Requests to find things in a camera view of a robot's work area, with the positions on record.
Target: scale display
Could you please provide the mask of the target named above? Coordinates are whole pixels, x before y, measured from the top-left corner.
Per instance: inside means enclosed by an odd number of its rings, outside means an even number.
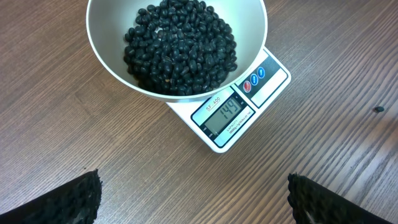
[[[230,98],[206,121],[205,126],[214,135],[218,135],[223,127],[230,123],[241,110],[241,105],[234,98]]]

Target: white bowl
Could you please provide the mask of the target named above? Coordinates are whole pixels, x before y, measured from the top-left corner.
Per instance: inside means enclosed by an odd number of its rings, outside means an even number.
[[[90,44],[104,67],[118,80],[151,98],[166,102],[189,102],[204,100],[224,88],[232,85],[249,69],[263,48],[267,37],[267,13],[262,0],[207,0],[207,6],[213,6],[215,12],[232,28],[237,43],[236,63],[238,68],[228,74],[219,88],[193,96],[169,96],[146,91],[138,87],[138,82],[127,72],[123,60],[124,34],[134,22],[140,8],[160,0],[89,0],[86,26]]]

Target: blue button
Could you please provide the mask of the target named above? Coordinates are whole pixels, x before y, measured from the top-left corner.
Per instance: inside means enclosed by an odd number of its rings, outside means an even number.
[[[257,85],[259,83],[259,77],[256,74],[251,74],[250,82],[252,85]]]
[[[257,74],[259,75],[259,78],[264,78],[266,76],[266,71],[264,70],[264,68],[259,67]]]

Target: black textured object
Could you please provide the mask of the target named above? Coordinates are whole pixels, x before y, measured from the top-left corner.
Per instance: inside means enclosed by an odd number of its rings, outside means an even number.
[[[289,174],[288,180],[297,224],[391,224],[304,176]]]
[[[92,224],[101,202],[98,170],[80,177],[0,215],[0,223]]]
[[[377,112],[377,113],[383,112],[384,111],[384,107],[377,106],[377,107],[374,108],[374,111]]]
[[[140,26],[124,36],[124,61],[140,88],[164,95],[206,93],[237,69],[232,28],[204,1],[163,0],[138,13]],[[225,75],[216,76],[218,71]],[[208,78],[193,86],[198,77]]]

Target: bowl rim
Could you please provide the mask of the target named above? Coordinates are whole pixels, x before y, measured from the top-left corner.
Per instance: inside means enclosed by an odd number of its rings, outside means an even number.
[[[90,24],[89,24],[89,15],[90,15],[90,9],[91,9],[91,3],[94,0],[88,0],[88,5],[87,5],[87,11],[86,11],[86,31],[87,31],[87,35],[88,35],[88,40],[90,41],[90,45],[91,48],[93,49],[95,55],[97,56],[98,60],[101,62],[101,64],[107,69],[107,71],[112,74],[115,78],[117,78],[119,81],[121,81],[123,84],[127,85],[128,87],[139,91],[149,97],[153,97],[153,98],[157,98],[157,99],[161,99],[162,101],[199,101],[202,100],[204,98],[209,98],[213,95],[215,95],[216,93],[218,93],[221,90],[224,90],[228,87],[230,87],[231,85],[233,85],[234,83],[236,83],[238,80],[242,79],[243,76],[245,76],[247,74],[247,72],[251,69],[252,64],[250,66],[248,66],[248,68],[242,73],[240,74],[240,76],[236,77],[234,80],[232,80],[231,82],[229,82],[228,84],[226,84],[225,86],[219,87],[215,90],[211,90],[208,93],[201,93],[201,94],[197,94],[197,95],[191,95],[191,96],[170,96],[170,95],[163,95],[163,94],[159,94],[159,93],[153,93],[151,91],[147,91],[144,90],[142,88],[139,88],[138,86],[132,85],[129,82],[125,81],[123,78],[121,78],[118,74],[116,74],[115,72],[113,72],[108,65],[104,62],[104,60],[101,58],[101,56],[99,55],[97,49],[94,46],[93,43],[93,39],[91,38],[91,33],[90,33]],[[265,33],[264,33],[264,38],[262,40],[262,47],[259,49],[256,58],[259,56],[260,52],[262,51],[263,47],[266,44],[266,39],[267,39],[267,33],[268,33],[268,18],[267,18],[267,9],[266,9],[266,5],[264,4],[263,0],[257,0],[260,2],[261,7],[262,7],[262,11],[263,11],[263,15],[264,15],[264,21],[265,21]]]

